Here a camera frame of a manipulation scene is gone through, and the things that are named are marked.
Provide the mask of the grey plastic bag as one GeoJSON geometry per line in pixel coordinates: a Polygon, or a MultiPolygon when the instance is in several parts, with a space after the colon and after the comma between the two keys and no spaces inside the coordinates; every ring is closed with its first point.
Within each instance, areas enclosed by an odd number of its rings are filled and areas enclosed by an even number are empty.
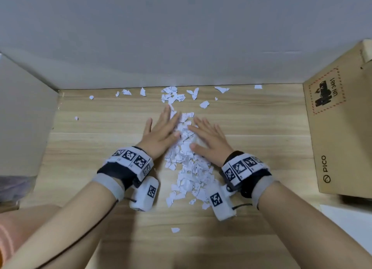
{"type": "Polygon", "coordinates": [[[36,176],[0,176],[0,203],[17,202],[34,190],[36,176]]]}

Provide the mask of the plain brown cardboard panel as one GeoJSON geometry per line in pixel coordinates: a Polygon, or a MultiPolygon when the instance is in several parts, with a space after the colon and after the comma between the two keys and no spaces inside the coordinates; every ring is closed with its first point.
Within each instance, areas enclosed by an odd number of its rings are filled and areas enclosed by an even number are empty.
{"type": "Polygon", "coordinates": [[[37,176],[58,93],[0,54],[0,176],[37,176]]]}

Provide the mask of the brown cardboard box with print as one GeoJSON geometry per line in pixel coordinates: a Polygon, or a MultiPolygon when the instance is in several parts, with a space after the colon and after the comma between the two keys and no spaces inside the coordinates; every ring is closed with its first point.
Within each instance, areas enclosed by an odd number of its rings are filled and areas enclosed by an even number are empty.
{"type": "Polygon", "coordinates": [[[372,199],[372,39],[303,88],[319,192],[372,199]]]}

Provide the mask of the person's right hand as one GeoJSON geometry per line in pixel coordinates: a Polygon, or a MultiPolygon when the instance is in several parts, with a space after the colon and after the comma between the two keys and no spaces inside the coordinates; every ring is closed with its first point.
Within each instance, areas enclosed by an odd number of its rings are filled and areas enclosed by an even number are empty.
{"type": "MultiPolygon", "coordinates": [[[[204,117],[200,120],[210,129],[211,135],[197,135],[194,133],[205,143],[206,146],[203,147],[207,148],[206,153],[196,154],[206,158],[216,166],[222,167],[230,154],[234,152],[234,149],[228,143],[226,136],[224,141],[218,137],[218,134],[214,130],[214,124],[211,124],[207,118],[204,117]]],[[[188,130],[192,131],[192,125],[188,126],[188,130]]]]}

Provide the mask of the white paper sheet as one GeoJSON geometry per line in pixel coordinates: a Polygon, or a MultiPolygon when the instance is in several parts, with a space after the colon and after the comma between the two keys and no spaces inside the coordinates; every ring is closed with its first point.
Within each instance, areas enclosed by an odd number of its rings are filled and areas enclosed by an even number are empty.
{"type": "Polygon", "coordinates": [[[372,210],[330,205],[320,210],[372,255],[372,210]]]}

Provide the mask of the pile of white paper scraps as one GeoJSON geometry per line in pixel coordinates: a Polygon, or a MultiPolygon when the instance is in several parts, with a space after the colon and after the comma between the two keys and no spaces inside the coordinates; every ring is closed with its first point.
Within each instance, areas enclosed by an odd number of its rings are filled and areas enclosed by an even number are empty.
{"type": "MultiPolygon", "coordinates": [[[[190,201],[193,205],[196,200],[203,202],[202,208],[211,207],[206,195],[205,187],[212,182],[219,182],[215,179],[213,167],[205,158],[193,153],[189,148],[190,143],[195,142],[199,145],[204,145],[204,142],[192,131],[189,131],[187,126],[191,124],[191,118],[194,117],[193,112],[183,113],[180,117],[179,124],[176,130],[181,132],[181,138],[178,143],[170,147],[165,154],[165,168],[175,170],[178,164],[182,165],[178,173],[177,183],[172,184],[171,193],[166,198],[168,207],[175,200],[183,199],[188,192],[192,193],[195,199],[190,201]]],[[[119,186],[115,186],[111,173],[110,166],[119,164],[124,168],[129,169],[135,174],[131,187],[138,188],[147,176],[150,176],[150,170],[154,167],[153,160],[141,149],[137,147],[125,147],[118,149],[108,158],[103,166],[97,172],[93,181],[99,182],[108,187],[116,197],[116,199],[124,199],[124,192],[119,186]]],[[[247,190],[248,179],[260,179],[258,172],[268,172],[269,168],[257,157],[242,153],[233,155],[231,159],[223,165],[221,176],[224,182],[232,189],[232,191],[240,192],[245,195],[247,190]]],[[[234,206],[234,210],[242,206],[249,206],[250,203],[234,206]]]]}

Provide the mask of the person's left hand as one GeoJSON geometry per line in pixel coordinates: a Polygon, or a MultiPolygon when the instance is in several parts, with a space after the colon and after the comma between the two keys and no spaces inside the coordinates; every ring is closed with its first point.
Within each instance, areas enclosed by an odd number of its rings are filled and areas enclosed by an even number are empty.
{"type": "Polygon", "coordinates": [[[164,139],[175,130],[179,123],[181,112],[177,112],[173,117],[170,117],[171,107],[167,104],[161,112],[158,121],[155,125],[152,124],[151,133],[142,136],[142,139],[135,147],[142,149],[153,161],[161,157],[167,149],[174,144],[164,144],[164,139]]]}

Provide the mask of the person's right forearm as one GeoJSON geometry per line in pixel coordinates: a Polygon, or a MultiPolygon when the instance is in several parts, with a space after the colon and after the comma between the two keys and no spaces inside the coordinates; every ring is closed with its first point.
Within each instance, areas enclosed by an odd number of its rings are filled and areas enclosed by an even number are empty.
{"type": "Polygon", "coordinates": [[[372,255],[272,176],[258,181],[252,201],[301,269],[372,269],[372,255]]]}

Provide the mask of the person's left forearm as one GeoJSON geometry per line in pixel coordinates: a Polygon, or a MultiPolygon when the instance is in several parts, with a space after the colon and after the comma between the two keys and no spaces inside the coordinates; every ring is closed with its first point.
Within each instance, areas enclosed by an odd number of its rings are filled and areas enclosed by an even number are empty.
{"type": "Polygon", "coordinates": [[[20,247],[2,269],[85,269],[105,233],[117,199],[89,182],[20,247]]]}

